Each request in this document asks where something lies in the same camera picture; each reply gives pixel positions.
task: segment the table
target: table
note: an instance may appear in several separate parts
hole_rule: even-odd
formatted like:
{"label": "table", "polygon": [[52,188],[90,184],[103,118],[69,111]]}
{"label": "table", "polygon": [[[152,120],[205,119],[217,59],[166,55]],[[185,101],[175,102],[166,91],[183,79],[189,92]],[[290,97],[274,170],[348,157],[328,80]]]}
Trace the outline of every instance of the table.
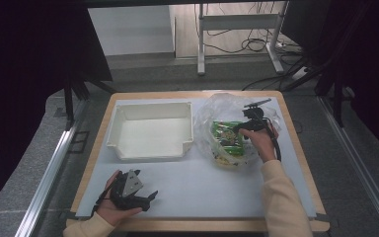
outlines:
{"label": "table", "polygon": [[[113,94],[108,107],[106,109],[103,121],[98,131],[93,149],[91,151],[88,164],[85,168],[81,183],[79,185],[76,197],[71,207],[71,212],[76,212],[80,200],[88,186],[92,172],[94,170],[98,155],[103,145],[104,135],[108,129],[111,114],[116,100],[138,100],[138,99],[184,99],[184,98],[208,98],[218,92],[227,92],[236,96],[244,97],[276,97],[282,111],[283,118],[286,122],[290,138],[298,157],[304,178],[309,188],[313,204],[316,211],[320,215],[326,215],[316,185],[314,183],[312,174],[307,164],[305,155],[303,153],[300,141],[294,129],[288,108],[285,105],[282,94],[275,91],[199,91],[199,92],[150,92],[150,93],[117,93]],[[68,219],[66,224],[70,225],[76,220]],[[315,232],[327,231],[330,227],[329,222],[318,219],[311,219],[310,224],[312,230]],[[180,218],[180,219],[128,219],[118,227],[121,231],[239,231],[239,232],[266,232],[266,224],[263,218],[246,218],[246,219],[193,219],[193,218]]]}

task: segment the gray carpet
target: gray carpet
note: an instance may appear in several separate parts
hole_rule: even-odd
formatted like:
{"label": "gray carpet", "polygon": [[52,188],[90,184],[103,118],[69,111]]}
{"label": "gray carpet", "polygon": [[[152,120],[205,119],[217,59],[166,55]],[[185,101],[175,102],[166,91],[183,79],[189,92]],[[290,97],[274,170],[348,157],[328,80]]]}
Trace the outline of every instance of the gray carpet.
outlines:
{"label": "gray carpet", "polygon": [[[253,81],[275,75],[267,57],[209,59],[206,75],[203,77],[196,75],[193,60],[169,62],[168,65],[161,66],[150,61],[136,61],[131,63],[133,66],[118,68],[115,66],[117,62],[109,61],[114,81],[107,84],[121,92],[241,90]],[[255,84],[250,90],[260,90],[272,82],[267,80]],[[315,83],[316,80],[310,81],[292,92],[283,94],[331,222],[331,233],[315,233],[315,236],[379,236],[379,214],[314,96]],[[86,118],[77,132],[75,140],[78,142],[70,147],[39,217],[34,236],[60,236],[65,226],[66,213],[76,195],[110,99],[110,95],[100,88],[91,84],[87,84],[87,87],[91,92],[91,98]],[[268,88],[273,90],[277,87],[278,83],[275,83]],[[46,113],[38,132],[19,167],[0,194],[0,236],[15,235],[30,204],[65,126],[66,117],[60,113],[60,110],[64,110],[63,103],[62,92],[47,100]],[[343,121],[350,138],[379,185],[379,141],[360,122],[348,103],[343,105]],[[128,235],[162,236],[161,233]],[[197,236],[213,235],[197,233]]]}

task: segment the forearm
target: forearm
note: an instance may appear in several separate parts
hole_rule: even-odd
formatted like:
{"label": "forearm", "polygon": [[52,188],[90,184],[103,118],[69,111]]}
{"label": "forearm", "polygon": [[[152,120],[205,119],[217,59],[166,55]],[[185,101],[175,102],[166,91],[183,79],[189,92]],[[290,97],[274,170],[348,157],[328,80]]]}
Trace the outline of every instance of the forearm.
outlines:
{"label": "forearm", "polygon": [[94,216],[86,221],[79,221],[69,225],[64,231],[64,237],[79,236],[79,237],[93,237],[93,236],[108,236],[113,230],[114,226],[103,220],[96,212]]}
{"label": "forearm", "polygon": [[312,236],[309,219],[291,180],[281,163],[268,161],[263,166],[262,199],[266,227],[271,237]]}

